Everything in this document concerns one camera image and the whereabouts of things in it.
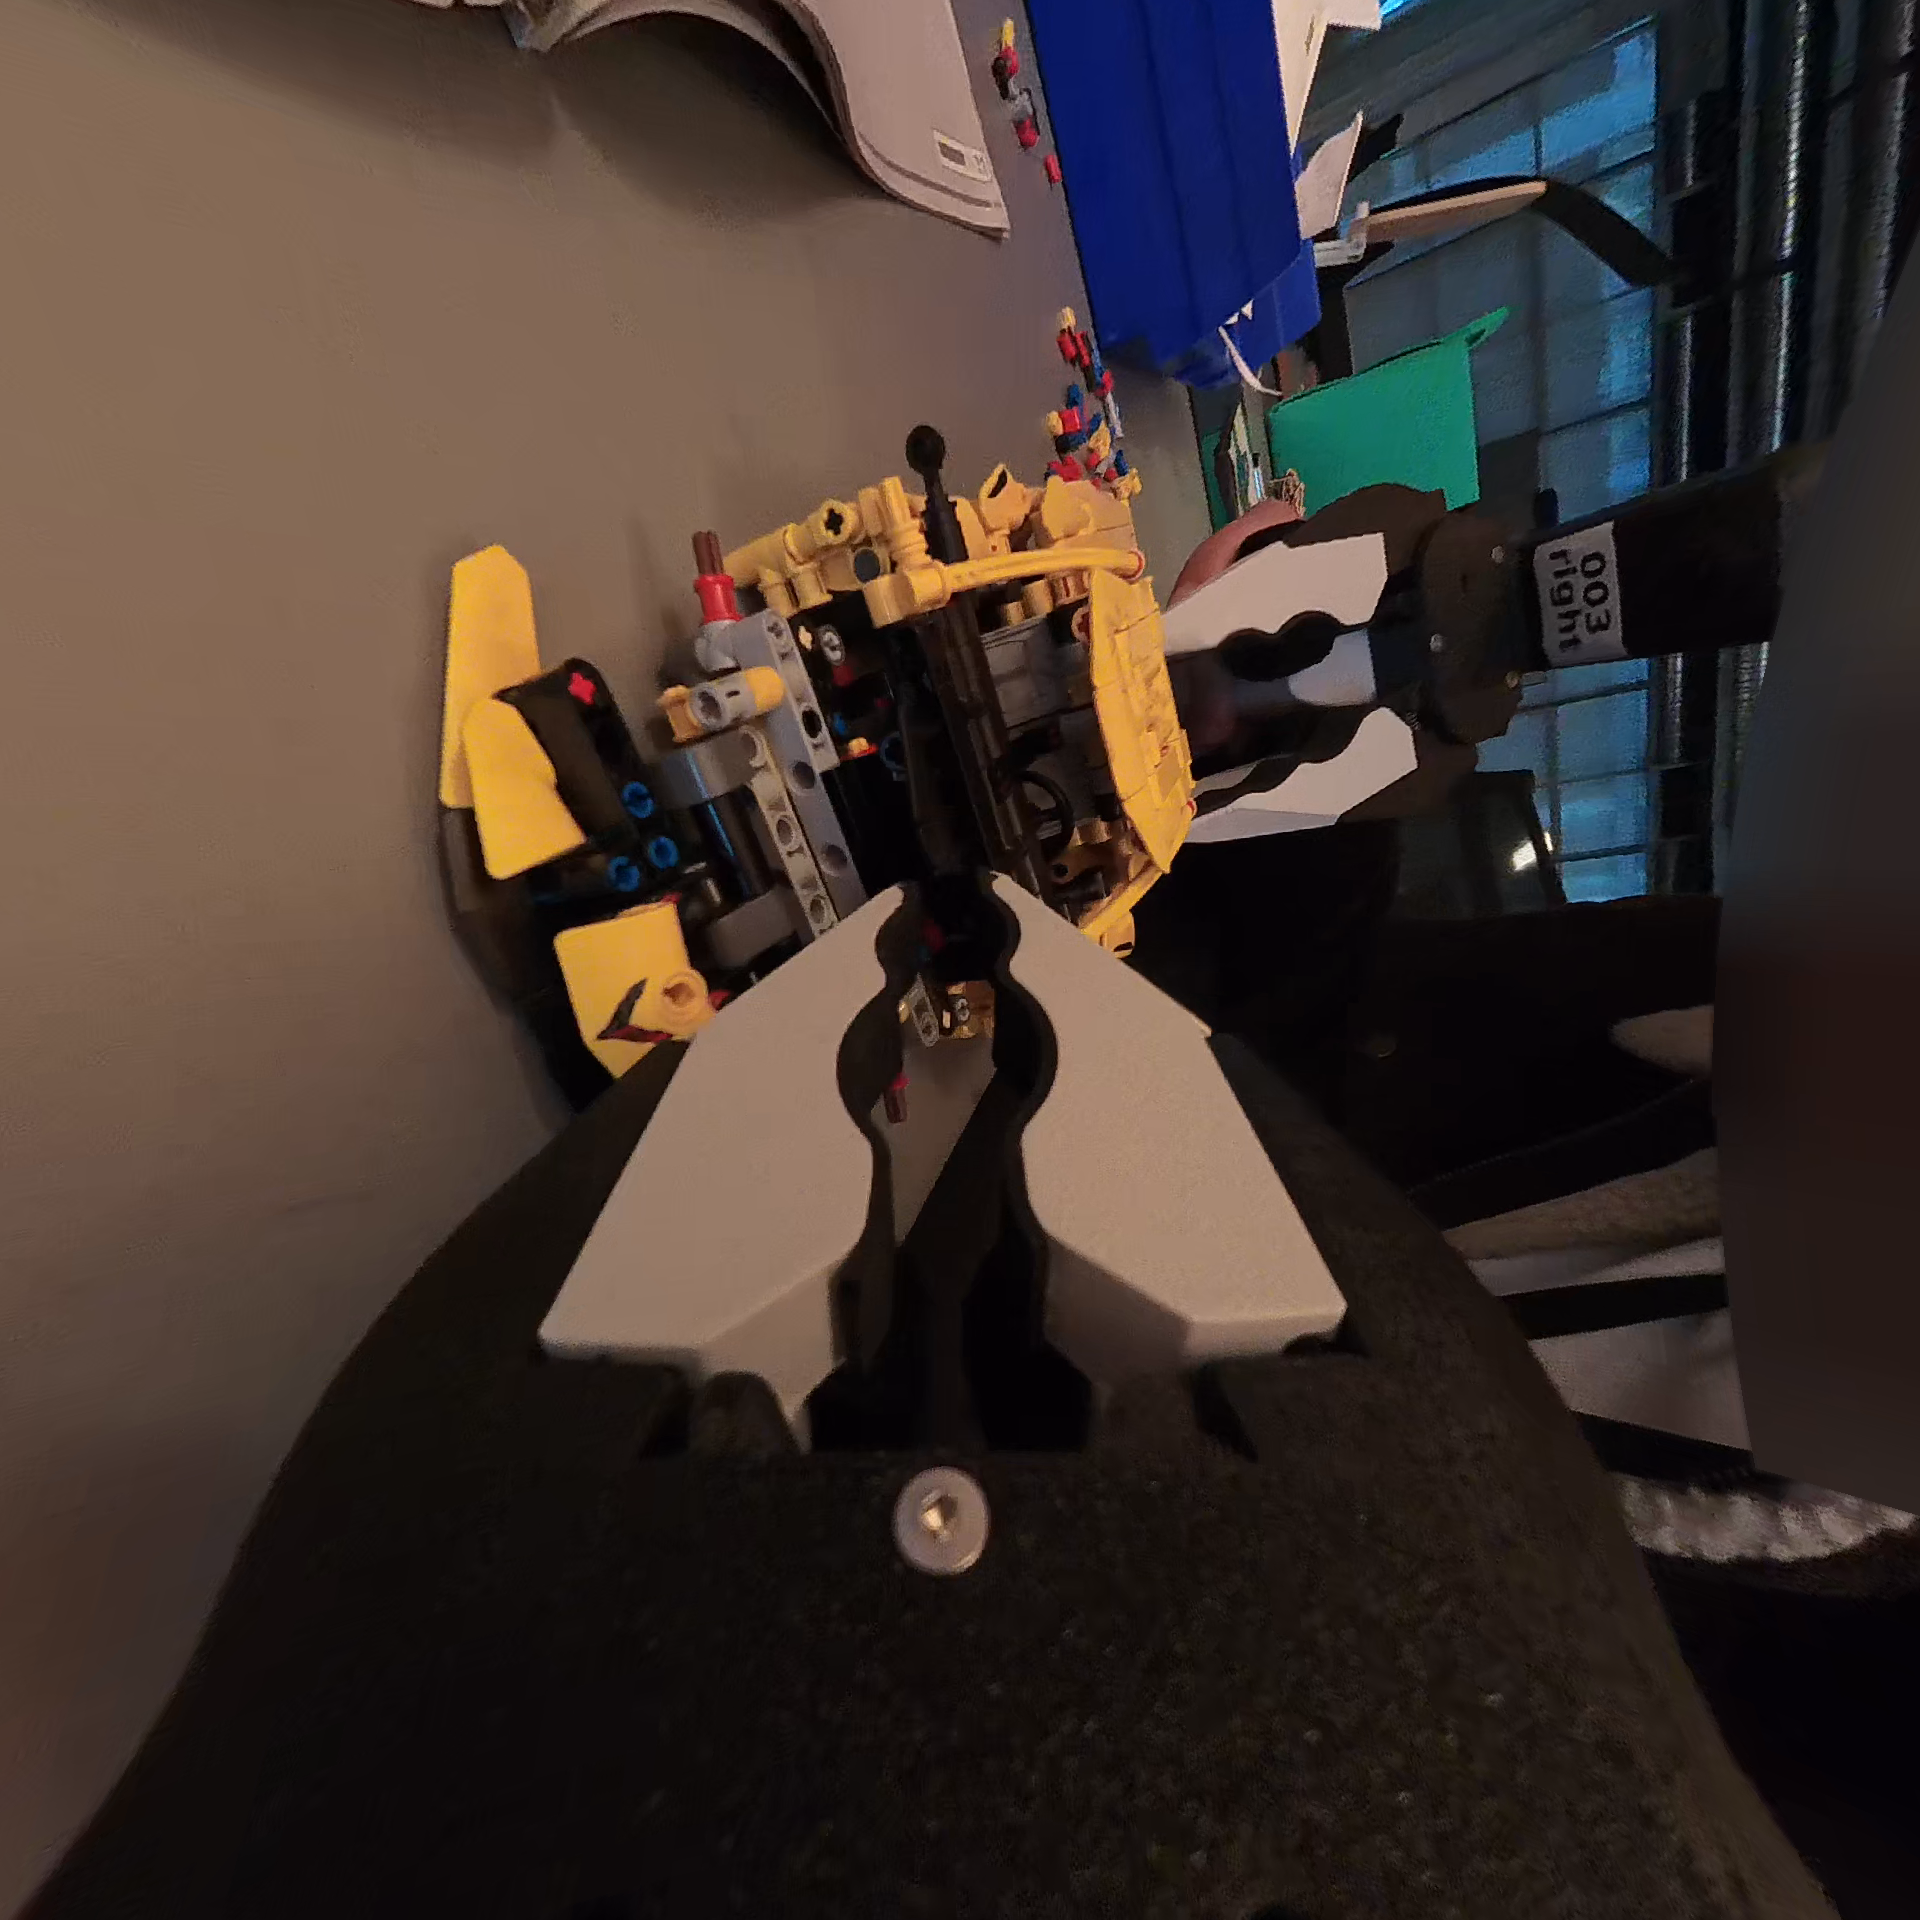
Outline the yellow toy brick car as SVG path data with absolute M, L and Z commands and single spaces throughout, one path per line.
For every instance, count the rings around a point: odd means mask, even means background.
M 454 563 L 438 726 L 453 929 L 589 1105 L 664 1042 L 918 888 L 901 1020 L 923 1044 L 992 1027 L 984 940 L 955 877 L 999 874 L 1117 958 L 1195 817 L 1138 477 L 1064 435 L 1038 484 L 907 476 L 736 546 L 690 539 L 700 617 L 628 718 L 583 657 L 541 661 L 531 577 Z

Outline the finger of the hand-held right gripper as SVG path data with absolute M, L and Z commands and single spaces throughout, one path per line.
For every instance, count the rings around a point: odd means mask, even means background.
M 1200 782 L 1187 844 L 1226 845 L 1338 826 L 1418 771 L 1414 741 L 1397 714 L 1373 708 L 1335 757 L 1302 762 L 1272 784 L 1256 786 L 1264 774 L 1255 768 Z
M 1164 612 L 1164 657 L 1211 664 L 1245 708 L 1366 708 L 1384 582 L 1381 532 L 1268 544 Z

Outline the green plastic bin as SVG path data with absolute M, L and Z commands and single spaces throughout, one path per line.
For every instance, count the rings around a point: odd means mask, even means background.
M 1480 498 L 1471 353 L 1508 320 L 1500 306 L 1455 332 L 1315 386 L 1266 410 L 1278 477 L 1295 473 L 1319 513 L 1372 486 L 1440 494 L 1452 510 Z

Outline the open instruction booklet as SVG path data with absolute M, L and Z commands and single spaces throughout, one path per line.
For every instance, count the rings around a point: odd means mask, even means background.
M 1004 241 L 1011 214 L 946 3 L 491 3 L 548 54 L 648 16 L 728 29 L 800 83 L 856 170 L 931 217 Z

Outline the person's right hand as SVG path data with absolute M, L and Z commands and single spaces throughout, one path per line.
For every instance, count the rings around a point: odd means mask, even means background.
M 1302 516 L 1301 502 L 1270 497 L 1208 536 L 1192 549 L 1171 588 L 1164 603 L 1166 619 L 1171 621 L 1174 609 L 1211 585 L 1240 556 L 1275 544 L 1279 530 Z M 1230 753 L 1243 731 L 1230 669 L 1214 654 L 1168 657 L 1168 680 L 1192 763 Z

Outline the white crumpled paper bags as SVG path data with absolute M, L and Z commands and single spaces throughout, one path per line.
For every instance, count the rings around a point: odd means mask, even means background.
M 1306 142 L 1306 118 L 1327 38 L 1373 37 L 1391 5 L 1381 3 L 1272 3 L 1270 41 L 1278 67 L 1283 123 L 1261 128 L 1255 156 L 1284 166 L 1283 182 L 1266 182 L 1255 196 L 1255 281 L 1221 324 L 1218 344 L 1247 393 L 1283 398 L 1268 376 L 1322 318 L 1319 270 L 1350 265 L 1357 245 L 1340 234 L 1342 205 L 1364 133 L 1363 110 L 1319 142 Z

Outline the grey desk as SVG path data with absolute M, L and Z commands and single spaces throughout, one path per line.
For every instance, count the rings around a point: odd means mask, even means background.
M 454 941 L 448 573 L 640 704 L 731 539 L 1031 473 L 1088 299 L 648 16 L 5 5 L 5 1915 L 176 1688 L 325 1388 L 565 1122 Z

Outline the person's white shirt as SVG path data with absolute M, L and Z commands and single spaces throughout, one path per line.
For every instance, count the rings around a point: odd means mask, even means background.
M 1655 1316 L 1655 1290 L 1723 1280 L 1719 1154 L 1701 1148 L 1667 1168 L 1628 1172 L 1447 1229 L 1476 1277 L 1511 1306 L 1598 1290 L 1611 1328 L 1533 1334 L 1562 1398 L 1581 1414 L 1750 1449 L 1727 1308 Z

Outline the small cluster of coloured pins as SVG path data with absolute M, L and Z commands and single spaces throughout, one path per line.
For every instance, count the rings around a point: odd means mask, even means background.
M 1040 100 L 1040 83 L 1023 53 L 1022 29 L 1006 16 L 992 41 L 990 76 L 1004 114 L 1022 154 L 1038 158 L 1050 185 L 1064 185 L 1064 170 L 1054 150 L 1050 122 Z

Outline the blue plastic bin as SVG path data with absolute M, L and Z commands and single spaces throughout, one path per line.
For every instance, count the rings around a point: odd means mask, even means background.
M 1094 344 L 1237 388 L 1322 318 L 1266 3 L 1031 3 Z

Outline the large pile of coloured pins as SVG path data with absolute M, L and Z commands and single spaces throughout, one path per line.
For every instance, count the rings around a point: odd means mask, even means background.
M 1140 491 L 1140 476 L 1122 444 L 1114 372 L 1069 306 L 1058 310 L 1054 326 L 1067 385 L 1063 403 L 1044 424 L 1052 444 L 1046 470 L 1064 483 L 1085 480 L 1115 501 L 1132 501 Z

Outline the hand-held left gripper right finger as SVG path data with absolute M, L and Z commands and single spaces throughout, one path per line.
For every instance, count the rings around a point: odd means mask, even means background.
M 982 1381 L 1114 1392 L 1338 1334 L 1346 1297 L 1202 1020 L 1011 877 L 978 896 L 999 938 Z

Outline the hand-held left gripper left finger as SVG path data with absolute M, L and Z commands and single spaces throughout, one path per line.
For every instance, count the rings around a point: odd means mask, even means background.
M 544 1350 L 763 1381 L 783 1412 L 870 1371 L 894 1316 L 880 1117 L 922 896 L 891 888 L 686 1044 L 556 1304 Z

